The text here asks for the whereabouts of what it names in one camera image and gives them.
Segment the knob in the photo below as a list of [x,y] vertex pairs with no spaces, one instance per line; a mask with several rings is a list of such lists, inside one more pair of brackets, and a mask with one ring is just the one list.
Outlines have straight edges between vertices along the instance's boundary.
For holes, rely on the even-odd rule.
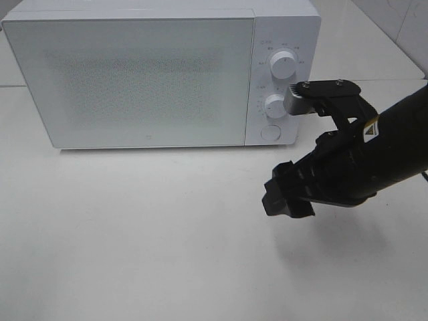
[[296,72],[297,57],[294,52],[282,50],[270,58],[270,70],[277,79],[287,79]]
[[265,101],[265,112],[270,118],[284,117],[287,112],[282,102],[284,101],[283,95],[270,95]]

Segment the white table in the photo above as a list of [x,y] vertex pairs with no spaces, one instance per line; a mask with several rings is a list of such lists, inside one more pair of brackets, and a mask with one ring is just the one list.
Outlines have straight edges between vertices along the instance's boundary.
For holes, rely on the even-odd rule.
[[[380,110],[426,84],[360,82]],[[0,88],[0,320],[426,320],[428,184],[267,217],[290,147],[58,151],[26,88]]]
[[[422,79],[423,72],[351,0],[312,0],[322,24],[312,80]],[[24,85],[0,32],[0,86]]]

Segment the round button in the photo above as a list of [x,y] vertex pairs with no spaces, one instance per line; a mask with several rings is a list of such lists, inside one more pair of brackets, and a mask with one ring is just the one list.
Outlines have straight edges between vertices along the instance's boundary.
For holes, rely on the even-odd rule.
[[276,125],[266,126],[261,130],[261,137],[264,140],[277,140],[281,137],[281,128]]
[[297,57],[289,50],[282,50],[270,58],[270,70],[277,79],[287,79],[296,72]]
[[265,101],[265,113],[270,118],[281,118],[284,117],[287,112],[283,105],[283,95],[270,95]]

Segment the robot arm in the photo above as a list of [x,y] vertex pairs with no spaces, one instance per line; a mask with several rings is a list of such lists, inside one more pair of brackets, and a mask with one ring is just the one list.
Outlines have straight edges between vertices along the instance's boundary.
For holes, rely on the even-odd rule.
[[273,169],[263,197],[269,216],[314,215],[310,202],[356,206],[427,170],[428,86],[381,114],[346,80],[300,82],[286,96],[290,114],[331,116],[337,130],[318,137],[296,164]]

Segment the white microwave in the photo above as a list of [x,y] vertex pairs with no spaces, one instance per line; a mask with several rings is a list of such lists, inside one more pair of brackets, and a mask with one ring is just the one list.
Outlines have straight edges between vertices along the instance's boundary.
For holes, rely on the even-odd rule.
[[292,144],[308,0],[24,0],[2,21],[56,148]]

